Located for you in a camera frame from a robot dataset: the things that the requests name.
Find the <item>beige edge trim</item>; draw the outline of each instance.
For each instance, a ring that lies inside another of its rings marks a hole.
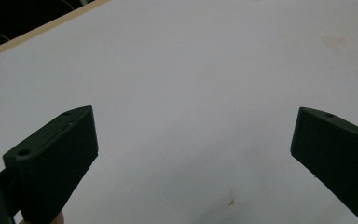
[[[11,48],[17,46],[26,40],[29,40],[31,38],[38,36],[38,35],[41,35],[41,34],[45,33],[46,31],[48,31],[60,24],[63,24],[64,22],[69,21],[75,17],[78,17],[78,16],[88,12],[89,10],[91,10],[95,7],[98,7],[108,1],[109,0],[95,0],[93,2],[86,4],[83,7],[77,8],[76,10],[57,18],[54,21],[50,21],[42,26],[39,26],[36,29],[34,29],[24,35],[20,35],[10,41],[7,41],[5,44],[0,45],[0,53],[7,49],[11,49]]]

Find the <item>table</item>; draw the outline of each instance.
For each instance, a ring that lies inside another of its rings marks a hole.
[[[358,223],[290,155],[300,106],[358,125],[358,1],[96,7],[0,53],[0,170],[82,105],[100,155],[68,224]]]

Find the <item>white tabletop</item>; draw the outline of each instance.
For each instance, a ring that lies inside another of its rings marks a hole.
[[[358,0],[110,1],[0,54],[2,155],[93,105],[68,224],[358,223],[290,155],[300,106],[358,125]]]

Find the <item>white table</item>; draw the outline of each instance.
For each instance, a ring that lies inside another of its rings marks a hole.
[[[97,7],[0,54],[0,170],[82,105],[100,155],[68,224],[358,223],[290,155],[300,106],[358,125],[358,0]]]

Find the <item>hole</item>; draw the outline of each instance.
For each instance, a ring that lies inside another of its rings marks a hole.
[[[20,150],[17,154],[18,154],[19,156],[26,156],[26,155],[30,154],[30,152],[31,152],[30,149],[22,149],[22,150]]]

